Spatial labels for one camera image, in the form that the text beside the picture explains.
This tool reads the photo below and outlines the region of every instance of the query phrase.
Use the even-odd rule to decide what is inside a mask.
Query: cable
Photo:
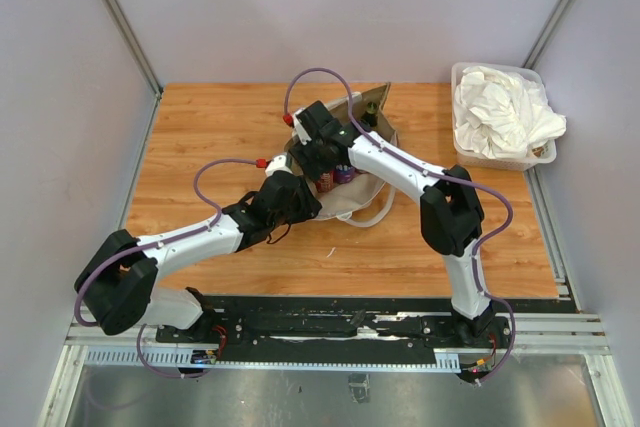
[[[147,359],[144,358],[144,354],[142,353],[142,333],[144,329],[147,328],[147,324],[142,324],[140,330],[138,331],[138,336],[136,337],[136,352],[138,353],[138,360],[142,362],[142,365],[147,369],[153,372],[160,377],[164,377],[165,379],[197,379],[198,377],[202,377],[209,373],[209,370],[203,370],[202,372],[197,372],[194,374],[170,374],[169,372],[163,372],[160,369],[156,369],[153,365],[147,362]]]
[[[476,284],[476,288],[478,289],[479,292],[482,292],[482,294],[485,297],[487,297],[488,299],[493,300],[495,302],[498,302],[498,303],[504,305],[505,308],[507,309],[507,312],[509,313],[509,318],[511,320],[511,339],[510,339],[509,345],[507,347],[507,350],[506,350],[505,354],[502,356],[502,359],[500,359],[500,362],[498,362],[498,364],[495,366],[495,368],[491,372],[489,372],[489,374],[484,376],[479,381],[480,383],[486,382],[491,377],[493,377],[493,375],[495,375],[495,373],[498,370],[500,370],[502,368],[504,363],[507,361],[507,359],[511,355],[511,352],[513,350],[513,345],[515,343],[515,338],[516,338],[516,319],[515,319],[515,314],[513,312],[513,309],[511,308],[511,306],[509,305],[509,303],[506,300],[504,300],[504,299],[502,299],[500,297],[496,297],[494,295],[491,295],[489,292],[487,292],[482,287],[482,284],[480,282],[480,276],[479,276],[479,273],[478,273],[478,260],[477,260],[477,257],[478,257],[479,249],[482,246],[482,244],[484,244],[487,240],[491,239],[492,237],[498,235],[500,232],[504,231],[511,224],[511,221],[513,220],[513,207],[511,206],[511,203],[507,200],[507,198],[504,195],[502,195],[500,192],[498,192],[498,191],[496,191],[496,190],[494,190],[494,189],[492,189],[490,187],[487,187],[487,186],[482,185],[482,184],[478,184],[476,182],[471,182],[471,181],[468,181],[468,180],[458,179],[456,177],[451,177],[449,175],[437,174],[435,172],[428,171],[423,166],[414,163],[413,161],[411,161],[410,159],[405,158],[403,155],[399,154],[398,152],[395,152],[395,151],[387,148],[383,143],[378,142],[366,130],[364,130],[364,128],[360,125],[360,123],[354,117],[354,115],[353,115],[353,95],[352,95],[352,92],[351,92],[351,88],[349,87],[349,84],[347,83],[347,81],[340,74],[338,74],[337,72],[335,72],[335,71],[333,71],[331,69],[327,69],[327,68],[324,68],[324,67],[311,67],[309,69],[303,70],[302,72],[300,72],[298,75],[296,75],[293,78],[293,80],[289,83],[289,86],[287,87],[287,92],[285,94],[285,99],[284,99],[284,117],[285,118],[290,115],[289,114],[289,95],[291,94],[291,91],[292,91],[293,87],[298,82],[298,80],[300,80],[300,78],[302,76],[304,76],[304,75],[306,75],[306,74],[308,74],[310,72],[324,72],[324,73],[327,73],[327,74],[330,74],[330,75],[334,76],[336,79],[338,79],[340,81],[340,83],[344,86],[345,90],[347,91],[347,114],[349,116],[349,120],[351,121],[353,126],[356,128],[356,130],[358,130],[358,132],[361,135],[363,135],[367,140],[369,140],[369,142],[371,142],[373,145],[375,145],[378,149],[380,149],[383,152],[386,152],[387,154],[391,155],[396,160],[399,160],[403,164],[413,168],[414,170],[416,170],[417,172],[419,172],[422,175],[431,176],[431,177],[434,177],[434,178],[439,179],[439,180],[444,180],[446,182],[453,182],[455,184],[460,184],[460,185],[472,187],[474,189],[482,190],[482,191],[484,191],[484,192],[486,192],[488,194],[491,194],[494,197],[496,197],[498,200],[500,200],[500,202],[502,202],[504,204],[504,206],[506,207],[506,209],[507,209],[507,218],[504,221],[504,223],[501,226],[499,226],[498,228],[496,228],[495,230],[489,232],[488,234],[486,234],[483,237],[481,237],[480,239],[478,239],[478,241],[473,246],[473,249],[471,251],[471,265],[472,265],[472,270],[473,270],[473,279],[474,279],[474,282]]]
[[[108,412],[118,412],[120,410],[124,410],[124,409],[128,409],[129,407],[132,407],[135,404],[138,404],[140,402],[142,402],[143,400],[145,400],[147,397],[149,397],[149,395],[151,394],[151,392],[145,392],[143,394],[140,394],[138,397],[136,397],[133,400],[130,400],[128,402],[122,403],[122,404],[118,404],[118,405],[105,405],[101,402],[99,402],[95,396],[93,395],[93,391],[91,390],[91,378],[94,377],[97,374],[93,374],[93,375],[89,375],[87,376],[86,380],[85,380],[85,384],[84,384],[84,395],[85,395],[85,399],[84,399],[84,422],[83,422],[83,426],[84,427],[88,427],[89,426],[89,407],[94,407],[98,410],[105,410]]]
[[[496,336],[493,334],[489,334],[489,340],[491,341],[491,345],[492,345],[491,353],[489,355],[472,363],[468,363],[468,364],[460,363],[460,368],[463,370],[470,370],[475,367],[480,367],[481,365],[486,364],[492,358],[495,361],[496,350],[498,350],[498,342],[496,341]]]
[[[220,159],[220,160],[214,160],[213,162],[209,162],[208,164],[203,165],[200,168],[200,170],[198,170],[198,172],[196,172],[196,175],[193,177],[193,190],[195,191],[196,195],[200,198],[200,200],[202,200],[205,204],[209,204],[211,207],[216,209],[216,211],[220,215],[222,215],[222,208],[220,207],[220,205],[218,205],[216,202],[214,202],[213,200],[209,199],[206,195],[204,195],[202,193],[202,191],[200,190],[200,187],[198,187],[198,182],[200,181],[200,177],[202,177],[202,174],[204,174],[211,167],[213,167],[215,165],[219,165],[219,164],[225,164],[225,163],[249,164],[249,165],[258,166],[259,160],[246,160],[246,159]]]
[[[218,344],[218,353],[216,354],[216,362],[217,362],[222,357],[222,351],[227,346],[227,340],[229,340],[229,336],[227,334],[227,329],[225,329],[221,325],[214,326],[213,330],[215,330],[220,334],[220,343]]]
[[[287,224],[287,230],[284,231],[284,234],[282,234],[280,237],[278,237],[276,240],[273,240],[271,238],[271,234],[269,234],[269,238],[267,240],[267,245],[274,245],[277,244],[278,242],[280,242],[282,239],[284,239],[287,234],[289,233],[289,231],[291,230],[291,222],[289,222]]]

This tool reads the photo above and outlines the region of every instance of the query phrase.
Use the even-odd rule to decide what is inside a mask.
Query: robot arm
[[[153,236],[134,238],[126,230],[112,233],[74,288],[80,295],[87,283],[83,300],[107,335],[138,322],[189,329],[203,312],[199,294],[192,289],[154,288],[158,280],[204,259],[269,242],[276,228],[312,219],[320,208],[303,176],[275,171],[259,191],[225,207],[221,215]],[[106,269],[88,282],[101,266]]]
[[[290,226],[316,217],[321,205],[305,176],[317,180],[339,164],[351,164],[400,189],[420,206],[422,236],[443,256],[453,290],[453,315],[463,327],[462,336],[479,336],[495,315],[491,302],[476,286],[471,263],[471,251],[481,235],[484,213],[473,188],[426,175],[446,173],[449,177],[470,180],[467,171],[459,166],[445,170],[389,144],[385,144],[385,149],[376,147],[352,124],[341,124],[321,102],[296,112],[293,124],[298,140],[287,156],[276,157],[261,189],[224,208],[215,224],[215,218],[211,218],[139,239],[126,231],[107,238],[77,279],[76,291],[100,264],[118,252],[135,246],[145,248],[114,262],[88,287],[84,301],[103,331],[115,335],[139,321],[172,325],[181,330],[199,328],[198,320],[206,308],[199,293],[154,289],[156,282],[201,260],[268,241],[271,232],[281,225]],[[370,135],[384,142],[375,132]],[[289,155],[305,176],[291,173]],[[424,166],[424,175],[398,157]],[[480,265],[478,274],[484,287]]]
[[[453,291],[453,315],[463,326],[462,335],[480,335],[495,315],[483,294],[486,285],[480,259],[477,274],[483,290],[478,289],[472,266],[472,250],[482,234],[484,212],[475,189],[427,175],[446,174],[469,181],[469,173],[460,166],[445,170],[424,162],[369,132],[376,146],[351,123],[342,125],[321,102],[297,111],[293,128],[299,141],[290,154],[312,180],[336,165],[350,164],[393,185],[420,206],[422,237],[443,256]],[[400,159],[422,166],[423,172]]]

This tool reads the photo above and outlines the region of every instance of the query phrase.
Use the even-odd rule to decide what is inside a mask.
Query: crumpled white fabric
[[[515,72],[466,68],[453,106],[460,147],[489,159],[532,156],[567,128],[566,118],[549,107],[544,86]]]

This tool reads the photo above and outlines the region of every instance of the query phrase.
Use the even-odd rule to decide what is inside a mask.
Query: wood grain surface
[[[366,90],[379,84],[354,84]],[[192,190],[203,164],[225,157],[271,158],[290,135],[282,122],[284,84],[170,84],[160,105],[127,228],[134,235],[175,229],[213,215]],[[300,84],[292,107],[344,95],[339,84]],[[456,163],[448,84],[393,84],[385,113],[400,146],[442,166]],[[490,290],[509,297],[556,297],[557,290],[524,177],[470,168],[474,180],[498,189],[515,209],[512,226],[482,251]],[[218,166],[201,180],[206,195],[228,205],[260,187],[264,171]],[[502,223],[502,204],[480,193],[483,229]],[[386,190],[354,218],[371,217]],[[442,258],[420,235],[419,208],[399,193],[389,215],[369,229],[338,220],[295,225],[277,245],[205,260],[170,275],[164,286],[233,294],[448,296]]]

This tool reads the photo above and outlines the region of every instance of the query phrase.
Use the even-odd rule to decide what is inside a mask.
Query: plastic bin
[[[451,69],[451,100],[455,103],[456,87],[460,84],[462,79],[462,72],[467,67],[490,67],[492,69],[500,70],[502,72],[516,72],[527,80],[542,83],[540,76],[529,69],[522,69],[520,67],[510,67],[508,65],[495,65],[495,64],[481,64],[477,62],[458,62]],[[455,110],[452,109],[453,128],[456,128]],[[453,136],[453,146],[458,153],[458,163],[461,165],[473,165],[477,167],[488,167],[492,169],[503,170],[519,170],[525,171],[537,164],[548,164],[553,162],[556,158],[556,142],[555,140],[548,141],[542,150],[540,157],[536,157],[533,154],[522,159],[488,159],[482,154],[476,154],[475,152],[464,150],[456,141],[455,135]]]

